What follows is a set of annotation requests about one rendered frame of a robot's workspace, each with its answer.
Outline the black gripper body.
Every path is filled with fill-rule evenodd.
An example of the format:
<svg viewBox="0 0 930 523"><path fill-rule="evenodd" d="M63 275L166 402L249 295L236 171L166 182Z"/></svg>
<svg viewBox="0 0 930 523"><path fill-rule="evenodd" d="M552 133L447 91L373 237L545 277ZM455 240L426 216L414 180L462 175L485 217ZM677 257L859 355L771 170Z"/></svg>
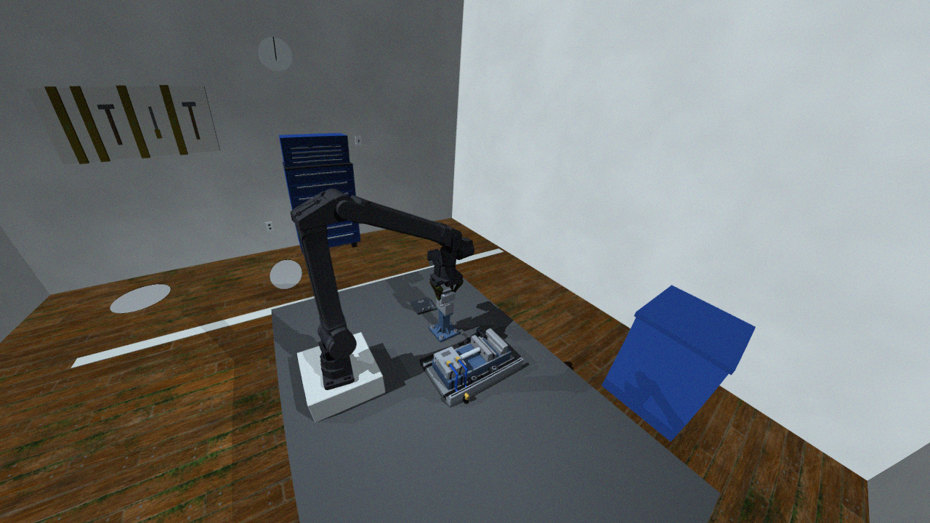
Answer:
<svg viewBox="0 0 930 523"><path fill-rule="evenodd" d="M453 266L444 266L440 264L440 277L433 272L429 281L431 281L435 287L440 287L442 284L445 284L446 287L451 287L452 285L462 283L463 275L456 270L456 264Z"/></svg>

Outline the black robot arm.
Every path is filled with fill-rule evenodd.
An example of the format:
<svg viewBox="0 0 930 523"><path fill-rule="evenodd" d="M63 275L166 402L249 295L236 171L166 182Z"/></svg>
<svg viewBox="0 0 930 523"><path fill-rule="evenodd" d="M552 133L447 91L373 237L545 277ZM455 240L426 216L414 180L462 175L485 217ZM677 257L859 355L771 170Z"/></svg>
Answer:
<svg viewBox="0 0 930 523"><path fill-rule="evenodd" d="M442 247L439 251L427 251L427 259L429 265L434 265L433 272L438 277L440 264L453 266L457 259L474 255L474 241L462 237L461 231L445 223L428 221L354 195L348 196L337 189L317 193L290 213L292 221L296 223L320 315L321 324L317 333L321 337L318 344L322 352L321 370L325 390L355 381L349 356L357 346L352 332L346 329L346 320L340 307L328 247L328 224L343 221L365 223L436 242Z"/></svg>

